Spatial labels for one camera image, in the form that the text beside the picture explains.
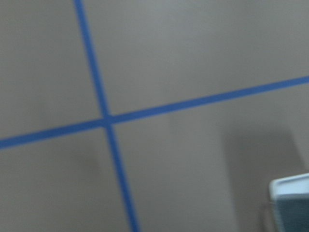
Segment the blue grey microfibre towel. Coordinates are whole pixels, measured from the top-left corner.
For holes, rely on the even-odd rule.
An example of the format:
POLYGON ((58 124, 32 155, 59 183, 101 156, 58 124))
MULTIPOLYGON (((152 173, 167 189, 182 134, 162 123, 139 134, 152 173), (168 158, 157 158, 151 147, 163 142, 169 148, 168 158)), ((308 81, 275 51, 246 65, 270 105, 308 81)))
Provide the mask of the blue grey microfibre towel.
POLYGON ((309 231, 309 195, 280 195, 273 205, 274 218, 279 232, 309 231))

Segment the white towel rack base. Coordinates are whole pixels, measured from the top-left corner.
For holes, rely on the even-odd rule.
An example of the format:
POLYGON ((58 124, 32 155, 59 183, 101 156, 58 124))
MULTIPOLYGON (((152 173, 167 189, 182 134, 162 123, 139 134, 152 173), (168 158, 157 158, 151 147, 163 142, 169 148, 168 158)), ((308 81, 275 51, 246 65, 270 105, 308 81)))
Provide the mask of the white towel rack base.
POLYGON ((309 196, 309 174, 299 174, 284 178, 274 179, 269 183, 271 200, 286 196, 309 196))

